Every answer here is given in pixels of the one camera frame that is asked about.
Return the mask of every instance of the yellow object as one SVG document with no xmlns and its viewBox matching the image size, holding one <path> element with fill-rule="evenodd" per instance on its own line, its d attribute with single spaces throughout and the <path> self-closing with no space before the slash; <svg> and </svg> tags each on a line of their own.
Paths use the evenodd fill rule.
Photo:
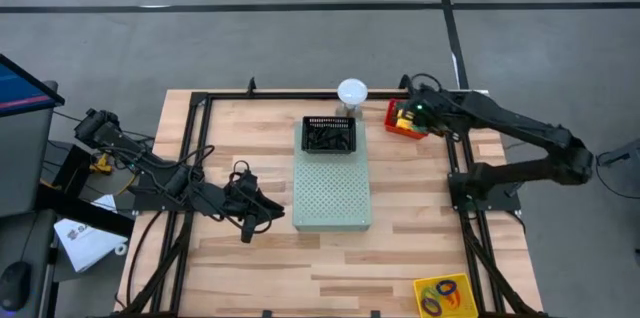
<svg viewBox="0 0 640 318">
<path fill-rule="evenodd" d="M 111 174 L 111 172 L 113 172 L 113 167 L 109 164 L 108 156 L 106 153 L 103 154 L 100 159 L 98 159 L 98 162 L 96 162 L 96 164 L 92 164 L 89 169 L 91 170 L 91 173 L 97 172 L 104 175 L 109 175 Z"/>
<path fill-rule="evenodd" d="M 398 110 L 398 114 L 396 115 L 396 118 L 398 118 L 396 121 L 396 127 L 406 130 L 413 130 L 413 113 L 407 112 L 407 118 L 409 118 L 407 119 L 402 116 L 403 112 L 404 110 L 402 109 Z"/>
<path fill-rule="evenodd" d="M 55 189 L 55 190 L 60 190 L 60 186 L 53 186 L 51 185 L 51 183 L 45 181 L 44 179 L 40 178 L 40 184 L 45 185 L 51 189 Z"/>
<path fill-rule="evenodd" d="M 119 196 L 120 194 L 122 194 L 122 193 L 126 192 L 126 191 L 127 191 L 127 188 L 131 187 L 131 185 L 133 184 L 133 182 L 136 180 L 136 177 L 137 177 L 137 176 L 138 176 L 138 175 L 134 173 L 134 174 L 131 176 L 131 179 L 129 179 L 129 181 L 127 182 L 127 184 L 125 184 L 125 186 L 124 186 L 124 187 L 122 187 L 122 189 L 120 189 L 120 190 L 118 191 L 118 193 L 114 194 L 114 196 L 116 196 L 116 197 L 117 197 L 117 196 Z"/>
<path fill-rule="evenodd" d="M 418 279 L 413 281 L 413 290 L 421 318 L 478 317 L 469 278 L 464 273 Z"/>
</svg>

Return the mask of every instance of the red container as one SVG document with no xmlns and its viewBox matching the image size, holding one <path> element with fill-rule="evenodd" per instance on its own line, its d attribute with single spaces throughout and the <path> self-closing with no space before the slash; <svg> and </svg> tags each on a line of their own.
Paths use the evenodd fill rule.
<svg viewBox="0 0 640 318">
<path fill-rule="evenodd" d="M 411 131 L 411 130 L 399 128 L 399 127 L 396 127 L 393 124 L 393 121 L 392 121 L 393 115 L 394 115 L 394 113 L 397 114 L 396 109 L 395 109 L 396 108 L 396 104 L 397 103 L 402 103 L 402 102 L 404 102 L 404 101 L 399 100 L 399 99 L 391 99 L 391 100 L 389 100 L 389 108 L 387 108 L 387 116 L 384 118 L 384 129 L 386 129 L 387 132 L 402 134 L 404 136 L 411 137 L 413 139 L 422 139 L 422 138 L 426 137 L 427 134 L 418 133 L 418 132 L 414 132 L 414 131 Z"/>
</svg>

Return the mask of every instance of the black basket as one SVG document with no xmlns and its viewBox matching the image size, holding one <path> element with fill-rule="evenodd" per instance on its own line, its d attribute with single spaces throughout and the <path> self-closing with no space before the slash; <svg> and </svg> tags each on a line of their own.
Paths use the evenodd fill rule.
<svg viewBox="0 0 640 318">
<path fill-rule="evenodd" d="M 356 120 L 348 117 L 302 118 L 302 150 L 311 154 L 356 151 Z"/>
</svg>

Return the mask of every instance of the wooden tabletop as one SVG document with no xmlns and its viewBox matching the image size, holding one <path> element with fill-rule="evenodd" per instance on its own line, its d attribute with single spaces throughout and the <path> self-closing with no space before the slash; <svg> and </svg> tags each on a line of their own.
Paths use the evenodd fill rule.
<svg viewBox="0 0 640 318">
<path fill-rule="evenodd" d="M 167 92 L 154 153 L 177 159 L 192 91 Z M 265 195 L 286 207 L 271 230 L 240 242 L 240 232 L 196 214 L 180 316 L 418 316 L 412 281 L 467 272 L 460 221 L 446 182 L 445 141 L 420 141 L 383 128 L 386 101 L 363 104 L 367 129 L 373 224 L 364 233 L 298 233 L 292 225 L 293 127 L 305 115 L 333 115 L 337 102 L 320 100 L 214 101 L 204 162 L 207 180 L 226 183 L 233 162 L 244 159 Z M 196 121 L 200 121 L 201 110 Z M 199 125 L 194 128 L 192 149 Z M 497 132 L 472 131 L 474 157 L 505 162 Z M 135 267 L 137 293 L 156 269 L 164 213 L 144 242 Z M 132 254 L 153 213 L 136 220 L 118 296 L 125 300 Z M 522 227 L 506 213 L 487 213 L 499 268 L 522 298 L 542 309 Z M 484 296 L 492 310 L 484 269 Z M 168 309 L 173 271 L 165 282 Z"/>
</svg>

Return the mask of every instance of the yellow tray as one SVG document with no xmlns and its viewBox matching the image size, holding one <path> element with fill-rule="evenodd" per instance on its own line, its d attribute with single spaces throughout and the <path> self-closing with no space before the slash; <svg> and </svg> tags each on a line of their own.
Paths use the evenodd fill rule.
<svg viewBox="0 0 640 318">
<path fill-rule="evenodd" d="M 413 281 L 421 318 L 477 318 L 469 278 L 465 273 Z"/>
</svg>

